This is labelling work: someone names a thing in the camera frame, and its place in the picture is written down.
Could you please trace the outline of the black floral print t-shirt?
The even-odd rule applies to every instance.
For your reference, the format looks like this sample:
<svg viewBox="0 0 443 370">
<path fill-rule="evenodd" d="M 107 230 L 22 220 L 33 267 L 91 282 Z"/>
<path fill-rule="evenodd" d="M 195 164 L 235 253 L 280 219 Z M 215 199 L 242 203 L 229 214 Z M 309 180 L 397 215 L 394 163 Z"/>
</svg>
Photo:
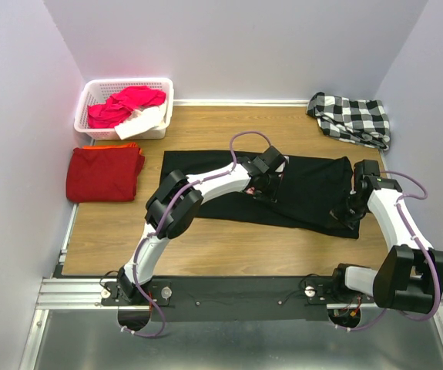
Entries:
<svg viewBox="0 0 443 370">
<path fill-rule="evenodd" d="M 290 156 L 274 202 L 229 193 L 204 203 L 197 216 L 252 224 L 293 227 L 349 239 L 359 238 L 330 211 L 351 192 L 352 168 L 339 159 Z"/>
</svg>

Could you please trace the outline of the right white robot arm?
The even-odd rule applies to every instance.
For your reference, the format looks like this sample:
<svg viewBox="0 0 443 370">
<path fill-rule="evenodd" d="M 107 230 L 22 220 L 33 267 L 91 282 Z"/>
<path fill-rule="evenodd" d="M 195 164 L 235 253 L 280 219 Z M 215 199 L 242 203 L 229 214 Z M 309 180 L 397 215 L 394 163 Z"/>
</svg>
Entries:
<svg viewBox="0 0 443 370">
<path fill-rule="evenodd" d="M 440 307 L 443 294 L 443 251 L 423 236 L 404 202 L 396 179 L 381 175 L 378 162 L 355 163 L 353 190 L 330 212 L 332 221 L 358 227 L 373 214 L 388 248 L 378 270 L 352 264 L 334 269 L 336 288 L 372 298 L 379 308 L 396 310 L 415 321 L 426 321 Z"/>
</svg>

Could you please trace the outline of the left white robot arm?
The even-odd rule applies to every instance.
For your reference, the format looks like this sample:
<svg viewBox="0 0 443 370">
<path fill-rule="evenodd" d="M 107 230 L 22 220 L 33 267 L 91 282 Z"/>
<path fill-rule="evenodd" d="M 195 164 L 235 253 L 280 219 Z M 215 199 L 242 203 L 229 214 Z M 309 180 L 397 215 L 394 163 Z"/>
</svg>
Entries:
<svg viewBox="0 0 443 370">
<path fill-rule="evenodd" d="M 164 177 L 146 203 L 143 235 L 118 273 L 117 283 L 126 301 L 149 298 L 140 290 L 152 279 L 166 245 L 190 227 L 203 204 L 229 193 L 275 200 L 289 157 L 274 146 L 254 158 L 231 156 L 231 163 L 206 173 L 186 175 L 174 170 Z"/>
</svg>

